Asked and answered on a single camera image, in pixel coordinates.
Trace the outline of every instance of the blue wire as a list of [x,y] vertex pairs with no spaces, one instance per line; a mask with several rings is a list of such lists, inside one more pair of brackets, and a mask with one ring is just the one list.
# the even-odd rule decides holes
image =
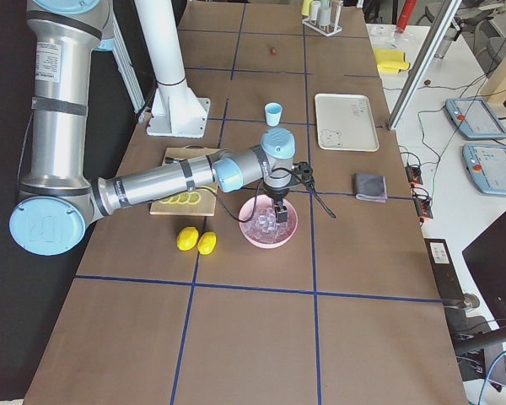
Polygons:
[[483,395],[484,390],[486,389],[486,384],[489,381],[489,378],[491,377],[491,374],[493,373],[493,369],[495,368],[495,365],[498,363],[498,361],[500,361],[500,359],[502,357],[504,357],[505,355],[506,355],[506,350],[504,350],[501,354],[499,354],[497,356],[497,358],[495,360],[493,360],[493,362],[491,363],[491,367],[487,371],[486,378],[483,381],[482,389],[480,390],[480,396],[478,397],[478,402],[476,403],[476,405],[480,405],[482,403],[482,395]]

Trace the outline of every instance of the computer monitor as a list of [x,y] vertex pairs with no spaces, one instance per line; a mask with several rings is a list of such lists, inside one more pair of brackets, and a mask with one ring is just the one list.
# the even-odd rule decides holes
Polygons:
[[[463,250],[463,257],[495,319],[506,319],[506,211]],[[505,327],[506,320],[498,324]]]

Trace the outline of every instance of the red object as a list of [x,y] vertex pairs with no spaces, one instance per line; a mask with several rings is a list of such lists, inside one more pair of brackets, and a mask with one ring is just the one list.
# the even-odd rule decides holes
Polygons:
[[396,32],[403,32],[408,24],[408,20],[411,19],[412,11],[414,11],[414,6],[416,6],[416,0],[406,0],[403,9],[401,10],[401,15],[397,20],[396,24]]

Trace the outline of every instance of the bowl of ice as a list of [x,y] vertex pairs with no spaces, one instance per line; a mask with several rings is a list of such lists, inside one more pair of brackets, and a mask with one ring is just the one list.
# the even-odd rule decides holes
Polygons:
[[[287,207],[288,220],[278,224],[272,199],[265,194],[257,197],[255,212],[251,220],[245,223],[240,222],[240,230],[249,242],[263,249],[273,249],[285,244],[293,237],[298,228],[298,215],[289,201],[283,200],[283,203]],[[240,210],[240,219],[248,219],[253,212],[254,205],[255,198],[253,197]]]

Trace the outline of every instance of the wooden cutting board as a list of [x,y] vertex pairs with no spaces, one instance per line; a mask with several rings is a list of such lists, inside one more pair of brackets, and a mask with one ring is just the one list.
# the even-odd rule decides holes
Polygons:
[[[174,158],[178,160],[196,158],[213,154],[220,149],[212,148],[167,148],[165,158]],[[218,192],[218,183],[205,185]],[[153,215],[192,215],[199,217],[212,217],[216,208],[216,197],[208,190],[197,189],[194,192],[184,192],[182,195],[164,198],[157,202],[152,202],[150,213]]]

